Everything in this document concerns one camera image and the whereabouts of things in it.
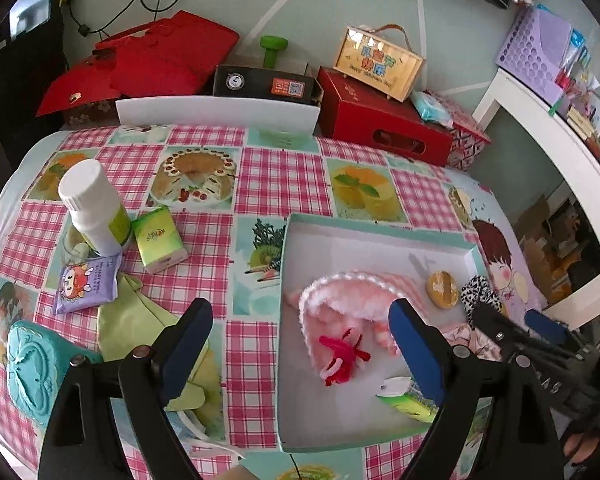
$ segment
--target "pink fluffy fabric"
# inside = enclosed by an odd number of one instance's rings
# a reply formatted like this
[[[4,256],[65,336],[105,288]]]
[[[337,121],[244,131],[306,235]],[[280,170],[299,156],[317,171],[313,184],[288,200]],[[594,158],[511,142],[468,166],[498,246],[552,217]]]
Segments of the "pink fluffy fabric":
[[[376,342],[389,353],[397,354],[388,314],[389,306],[398,298],[407,298],[426,321],[422,297],[414,282],[397,274],[344,272],[320,278],[286,299],[299,310],[309,357],[315,370],[320,371],[333,357],[332,352],[318,342],[320,336],[340,339],[348,328],[362,333],[369,323]]]

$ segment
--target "metal screw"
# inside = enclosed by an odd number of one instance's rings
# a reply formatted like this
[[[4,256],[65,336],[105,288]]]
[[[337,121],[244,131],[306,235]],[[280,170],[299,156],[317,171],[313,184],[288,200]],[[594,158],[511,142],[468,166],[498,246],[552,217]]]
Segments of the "metal screw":
[[[518,363],[518,366],[521,368],[529,368],[529,365],[531,364],[531,361],[529,360],[529,358],[526,355],[517,355],[516,362]]]
[[[72,367],[77,368],[78,366],[82,366],[86,360],[87,358],[84,355],[76,354],[71,358],[69,363]]]
[[[151,353],[151,347],[149,345],[136,346],[131,353],[136,359],[143,359]]]
[[[454,355],[461,359],[466,359],[471,355],[471,351],[464,345],[456,345],[454,346]]]

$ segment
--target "black box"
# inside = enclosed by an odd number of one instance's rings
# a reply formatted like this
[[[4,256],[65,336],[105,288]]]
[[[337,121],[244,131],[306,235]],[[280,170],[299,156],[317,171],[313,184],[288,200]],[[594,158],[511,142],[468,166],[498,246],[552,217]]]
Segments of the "black box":
[[[213,95],[274,99],[299,104],[320,101],[320,85],[313,77],[268,68],[218,65]]]

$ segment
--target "red box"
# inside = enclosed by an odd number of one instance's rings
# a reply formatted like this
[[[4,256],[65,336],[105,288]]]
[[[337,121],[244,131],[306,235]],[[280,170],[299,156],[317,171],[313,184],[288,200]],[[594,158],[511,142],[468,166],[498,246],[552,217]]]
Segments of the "red box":
[[[430,90],[427,90],[427,93],[435,97],[446,108],[454,122],[452,131],[454,140],[446,163],[464,171],[474,163],[475,157],[484,147],[491,144],[491,139],[472,115],[463,110],[455,101]]]
[[[320,67],[324,89],[318,123],[325,137],[346,140],[444,166],[453,135],[425,123],[410,101],[386,95],[331,68]]]

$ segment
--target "orange sticker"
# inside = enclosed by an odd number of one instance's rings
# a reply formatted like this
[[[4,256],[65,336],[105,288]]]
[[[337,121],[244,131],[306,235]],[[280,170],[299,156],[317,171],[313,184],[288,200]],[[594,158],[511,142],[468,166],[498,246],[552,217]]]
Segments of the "orange sticker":
[[[291,79],[273,78],[271,93],[301,98],[304,95],[304,83]]]

